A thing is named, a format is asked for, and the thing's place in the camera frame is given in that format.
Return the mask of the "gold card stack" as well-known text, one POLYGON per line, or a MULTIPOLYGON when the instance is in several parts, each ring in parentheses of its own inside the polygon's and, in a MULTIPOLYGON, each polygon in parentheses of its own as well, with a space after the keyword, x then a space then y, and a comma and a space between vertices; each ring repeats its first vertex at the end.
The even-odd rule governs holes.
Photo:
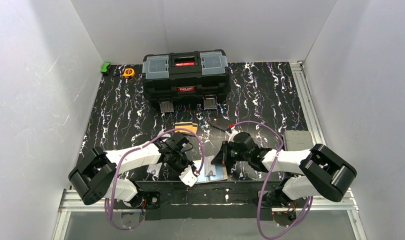
POLYGON ((198 124, 193 122, 175 122, 174 128, 177 129, 178 132, 185 134, 190 134, 188 131, 185 131, 185 129, 194 134, 198 132, 198 124))

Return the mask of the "black toolbox with clear lids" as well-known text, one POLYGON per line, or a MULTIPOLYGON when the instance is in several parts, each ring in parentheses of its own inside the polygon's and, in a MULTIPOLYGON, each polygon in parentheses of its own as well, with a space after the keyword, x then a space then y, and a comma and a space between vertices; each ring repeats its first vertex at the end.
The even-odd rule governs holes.
POLYGON ((214 110, 231 91, 232 72, 222 49, 148 54, 143 58, 143 96, 161 113, 176 104, 214 110))

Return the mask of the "front aluminium rail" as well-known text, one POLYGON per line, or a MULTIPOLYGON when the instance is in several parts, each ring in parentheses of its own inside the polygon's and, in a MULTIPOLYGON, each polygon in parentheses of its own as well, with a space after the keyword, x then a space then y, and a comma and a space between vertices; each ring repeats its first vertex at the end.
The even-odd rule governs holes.
POLYGON ((158 209, 139 210, 119 203, 112 221, 104 202, 86 206, 74 190, 63 193, 55 240, 365 240, 367 238, 352 193, 341 202, 315 197, 298 225, 284 216, 284 209, 263 209, 256 219, 256 205, 247 192, 225 187, 201 186, 161 193, 158 209))

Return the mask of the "green plastic object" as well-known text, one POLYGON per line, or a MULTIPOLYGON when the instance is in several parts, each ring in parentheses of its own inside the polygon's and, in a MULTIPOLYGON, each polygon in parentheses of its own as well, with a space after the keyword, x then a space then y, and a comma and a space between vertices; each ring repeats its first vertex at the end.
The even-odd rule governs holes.
POLYGON ((103 75, 106 75, 106 74, 109 73, 110 67, 111 67, 111 63, 110 63, 110 62, 104 62, 103 65, 102 65, 102 67, 101 67, 101 69, 100 69, 100 72, 101 72, 103 75))

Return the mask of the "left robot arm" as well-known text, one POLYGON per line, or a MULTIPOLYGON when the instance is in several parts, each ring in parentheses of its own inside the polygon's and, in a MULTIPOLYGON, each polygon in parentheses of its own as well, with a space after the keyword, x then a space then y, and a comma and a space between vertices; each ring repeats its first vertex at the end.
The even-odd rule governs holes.
POLYGON ((175 132, 169 137, 157 137, 137 147, 104 151, 92 148, 68 174, 68 180, 85 205, 92 205, 103 198, 114 198, 139 206, 147 193, 128 180, 119 179, 121 173, 143 166, 167 164, 179 174, 179 179, 192 187, 198 180, 197 168, 188 159, 185 146, 189 140, 175 132))

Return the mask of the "tan card holder with sleeves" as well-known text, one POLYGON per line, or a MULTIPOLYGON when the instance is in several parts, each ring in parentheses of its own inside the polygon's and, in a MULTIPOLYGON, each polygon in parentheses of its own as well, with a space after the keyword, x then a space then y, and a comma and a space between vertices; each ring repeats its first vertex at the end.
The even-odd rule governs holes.
POLYGON ((224 181, 228 179, 227 169, 224 165, 211 164, 214 155, 204 157, 204 167, 202 168, 196 184, 224 181))

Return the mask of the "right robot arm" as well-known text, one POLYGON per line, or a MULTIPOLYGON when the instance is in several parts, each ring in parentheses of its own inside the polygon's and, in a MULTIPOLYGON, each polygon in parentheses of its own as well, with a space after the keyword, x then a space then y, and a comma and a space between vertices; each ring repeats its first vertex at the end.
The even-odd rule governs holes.
POLYGON ((294 200, 322 196, 340 202, 357 176, 357 170, 324 144, 304 150, 276 150, 258 146, 251 135, 240 132, 225 140, 213 165, 232 167, 247 162, 258 172, 288 172, 275 190, 262 195, 264 208, 286 206, 294 200))

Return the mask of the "grey pad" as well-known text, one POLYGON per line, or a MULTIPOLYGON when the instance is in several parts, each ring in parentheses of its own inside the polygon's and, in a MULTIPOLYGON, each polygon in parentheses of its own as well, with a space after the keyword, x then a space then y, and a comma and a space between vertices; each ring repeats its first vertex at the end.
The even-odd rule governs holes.
POLYGON ((286 130, 283 139, 285 151, 302 151, 315 145, 311 133, 306 130, 286 130))

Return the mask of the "yellow tape measure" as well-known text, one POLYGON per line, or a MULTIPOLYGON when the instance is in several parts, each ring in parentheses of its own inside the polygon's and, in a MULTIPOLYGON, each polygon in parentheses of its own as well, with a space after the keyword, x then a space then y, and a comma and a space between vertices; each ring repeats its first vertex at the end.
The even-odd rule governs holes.
POLYGON ((124 78, 132 78, 135 76, 135 70, 133 68, 126 68, 122 74, 124 78))

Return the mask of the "white aluminium table rail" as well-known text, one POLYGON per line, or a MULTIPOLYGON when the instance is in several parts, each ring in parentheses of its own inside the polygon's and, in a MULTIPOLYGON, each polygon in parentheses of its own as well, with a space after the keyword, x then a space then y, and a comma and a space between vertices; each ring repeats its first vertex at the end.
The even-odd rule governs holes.
POLYGON ((315 106, 313 104, 303 62, 291 62, 290 69, 296 85, 297 94, 300 99, 308 131, 311 133, 313 142, 315 144, 325 144, 326 141, 320 126, 315 106))

